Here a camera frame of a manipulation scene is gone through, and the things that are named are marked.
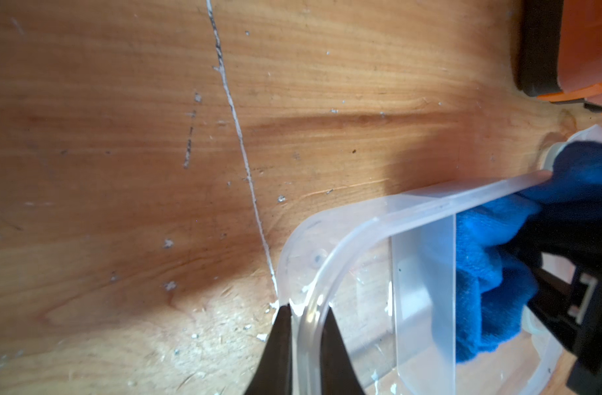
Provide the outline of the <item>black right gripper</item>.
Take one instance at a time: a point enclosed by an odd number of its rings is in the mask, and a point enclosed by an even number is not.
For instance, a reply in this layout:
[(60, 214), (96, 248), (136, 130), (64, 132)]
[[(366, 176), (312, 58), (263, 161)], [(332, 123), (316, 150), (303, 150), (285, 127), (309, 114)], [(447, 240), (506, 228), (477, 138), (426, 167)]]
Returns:
[(538, 282), (529, 309), (577, 358), (567, 387), (602, 394), (602, 221), (530, 221), (508, 251)]

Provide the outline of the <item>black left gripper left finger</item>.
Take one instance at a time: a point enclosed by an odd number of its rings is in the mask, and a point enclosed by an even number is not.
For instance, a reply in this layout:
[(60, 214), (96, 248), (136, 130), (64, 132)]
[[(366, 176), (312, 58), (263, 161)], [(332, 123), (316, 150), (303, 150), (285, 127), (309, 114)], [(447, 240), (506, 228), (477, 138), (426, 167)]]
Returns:
[(292, 312), (279, 308), (263, 355), (246, 395), (291, 395), (293, 393)]

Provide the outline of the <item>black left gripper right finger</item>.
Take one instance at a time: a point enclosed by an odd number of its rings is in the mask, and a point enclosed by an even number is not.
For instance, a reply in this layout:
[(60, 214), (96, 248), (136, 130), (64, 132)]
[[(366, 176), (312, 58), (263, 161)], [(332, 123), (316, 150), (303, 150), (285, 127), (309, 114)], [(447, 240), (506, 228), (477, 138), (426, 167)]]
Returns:
[(364, 395), (332, 309), (322, 329), (320, 367), (323, 395)]

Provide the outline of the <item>blue cleaning cloth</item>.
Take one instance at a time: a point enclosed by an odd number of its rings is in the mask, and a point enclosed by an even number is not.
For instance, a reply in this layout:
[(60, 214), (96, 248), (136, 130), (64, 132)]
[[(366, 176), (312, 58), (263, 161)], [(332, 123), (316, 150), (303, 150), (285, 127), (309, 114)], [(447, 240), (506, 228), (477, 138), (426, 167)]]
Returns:
[(602, 220), (602, 144), (573, 143), (544, 184), (457, 215), (457, 363), (494, 352), (521, 332), (522, 311), (539, 286), (505, 245), (533, 219)]

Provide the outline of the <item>clear lunch box with lid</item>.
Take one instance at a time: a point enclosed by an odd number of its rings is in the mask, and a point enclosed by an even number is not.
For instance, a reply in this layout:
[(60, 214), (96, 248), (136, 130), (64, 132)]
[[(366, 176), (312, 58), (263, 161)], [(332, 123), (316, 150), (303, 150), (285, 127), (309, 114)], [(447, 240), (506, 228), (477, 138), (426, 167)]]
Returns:
[(456, 216), (549, 179), (438, 184), (309, 217), (276, 271), (292, 311), (293, 391), (322, 393), (324, 319), (334, 314), (355, 387), (368, 394), (539, 394), (562, 348), (529, 311), (521, 334), (455, 362)]

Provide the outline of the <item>clear lunch box lid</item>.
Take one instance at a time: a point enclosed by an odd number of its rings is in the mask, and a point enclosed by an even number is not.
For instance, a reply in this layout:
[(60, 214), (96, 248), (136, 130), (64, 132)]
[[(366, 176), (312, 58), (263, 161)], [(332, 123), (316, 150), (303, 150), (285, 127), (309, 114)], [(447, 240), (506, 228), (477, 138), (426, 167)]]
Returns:
[(600, 143), (602, 144), (602, 127), (598, 124), (591, 126), (590, 128), (584, 129), (574, 135), (565, 142), (557, 142), (548, 145), (543, 151), (541, 151), (539, 157), (539, 169), (542, 171), (552, 171), (554, 169), (554, 162), (557, 156), (567, 147), (573, 143)]

